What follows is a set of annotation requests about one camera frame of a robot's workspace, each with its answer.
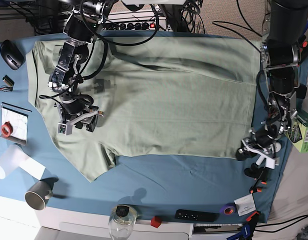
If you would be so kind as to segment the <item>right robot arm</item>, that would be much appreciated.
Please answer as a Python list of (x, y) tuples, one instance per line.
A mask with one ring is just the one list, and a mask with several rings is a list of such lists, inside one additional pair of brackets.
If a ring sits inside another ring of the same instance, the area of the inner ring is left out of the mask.
[(100, 72), (97, 69), (89, 76), (82, 76), (93, 52), (88, 46), (96, 41), (89, 28), (97, 33), (100, 31), (115, 1), (70, 0), (68, 3), (74, 7), (63, 30), (68, 39), (59, 52), (57, 65), (48, 82), (50, 90), (55, 92), (51, 98), (60, 99), (56, 102), (60, 116), (57, 132), (66, 136), (72, 133), (73, 128), (85, 127), (93, 132), (97, 118), (103, 114), (90, 95), (80, 92), (78, 85)]

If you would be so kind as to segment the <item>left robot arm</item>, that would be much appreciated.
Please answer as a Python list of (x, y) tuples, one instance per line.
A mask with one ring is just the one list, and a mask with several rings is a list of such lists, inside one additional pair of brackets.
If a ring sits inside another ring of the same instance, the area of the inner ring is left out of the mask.
[(306, 90), (299, 84), (298, 67), (308, 56), (308, 46), (302, 45), (307, 19), (308, 0), (265, 1), (262, 70), (257, 74), (256, 88), (267, 118), (260, 129), (251, 129), (241, 141), (236, 152), (238, 161), (258, 155), (268, 168), (276, 164), (277, 140), (292, 128), (296, 100)]

